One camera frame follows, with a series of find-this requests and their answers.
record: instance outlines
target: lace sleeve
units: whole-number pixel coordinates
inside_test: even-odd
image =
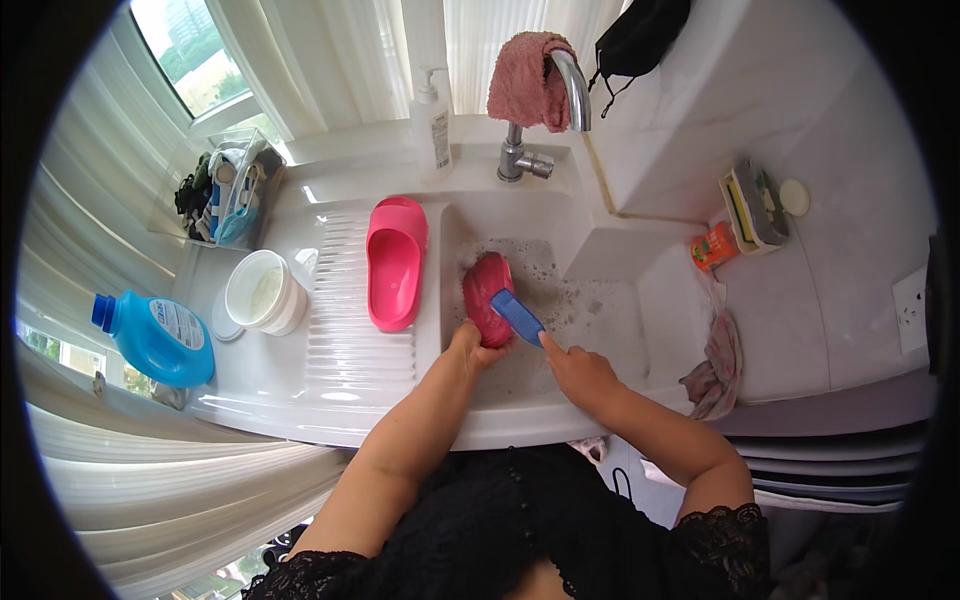
[[[254,577],[250,588],[243,590],[243,600],[323,600],[338,575],[366,561],[354,552],[304,550]]]
[[[691,577],[679,567],[690,597],[766,598],[770,592],[770,544],[767,519],[756,504],[734,510],[717,506],[690,513],[670,532],[667,559],[706,568]]]

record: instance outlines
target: electrical outlet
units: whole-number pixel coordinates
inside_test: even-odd
[[[926,266],[893,285],[897,327],[900,329],[900,352],[903,354],[926,346],[925,286]]]

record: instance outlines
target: chrome faucet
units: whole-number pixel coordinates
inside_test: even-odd
[[[577,66],[576,59],[566,50],[554,50],[550,59],[560,70],[566,87],[566,100],[570,103],[570,128],[575,132],[590,131],[590,97],[587,80]],[[500,166],[496,175],[504,181],[520,181],[523,173],[532,173],[543,180],[553,174],[553,157],[533,154],[523,150],[523,128],[511,123],[507,139],[500,146]]]

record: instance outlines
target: white curtain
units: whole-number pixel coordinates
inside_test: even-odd
[[[90,323],[93,295],[168,295],[183,242],[148,233],[182,139],[108,30],[63,101],[36,171],[17,272],[17,311],[112,348]],[[155,227],[179,229],[176,215]]]
[[[403,119],[412,98],[400,0],[206,0],[285,139]]]
[[[421,65],[457,114],[486,114],[500,46],[565,36],[585,73],[623,0],[206,0],[253,95],[285,139],[409,115]]]
[[[47,478],[123,598],[187,585],[314,515],[346,463],[339,450],[220,429],[142,398],[120,414],[79,373],[22,343],[17,358]]]

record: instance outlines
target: blue brush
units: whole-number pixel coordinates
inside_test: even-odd
[[[537,317],[534,317],[530,309],[524,306],[520,300],[517,300],[510,290],[503,288],[494,294],[493,298],[490,299],[490,306],[496,311],[496,314],[510,324],[516,335],[537,348],[543,348],[537,334],[546,331],[546,329],[543,328]]]

